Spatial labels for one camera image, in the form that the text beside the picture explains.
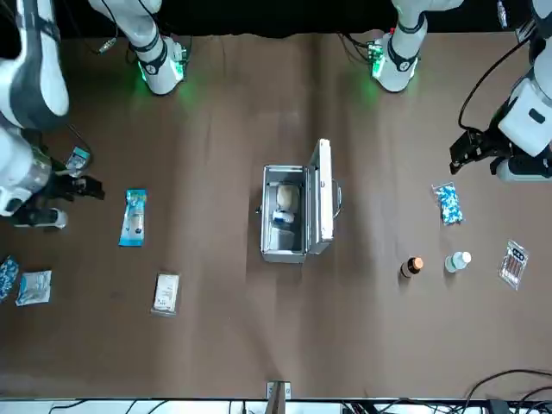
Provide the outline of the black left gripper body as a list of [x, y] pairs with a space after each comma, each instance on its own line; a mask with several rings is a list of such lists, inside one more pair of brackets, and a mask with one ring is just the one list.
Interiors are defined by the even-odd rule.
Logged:
[[469, 129], [464, 132], [464, 135], [467, 138], [467, 144], [474, 146], [472, 161], [512, 156], [511, 142], [498, 128], [489, 128], [483, 132]]

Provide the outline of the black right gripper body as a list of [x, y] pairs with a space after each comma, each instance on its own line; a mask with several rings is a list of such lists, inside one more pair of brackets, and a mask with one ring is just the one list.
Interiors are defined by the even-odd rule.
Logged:
[[73, 202], [76, 194], [77, 179], [67, 174], [52, 172], [46, 185], [41, 190], [41, 196], [45, 199], [62, 199]]

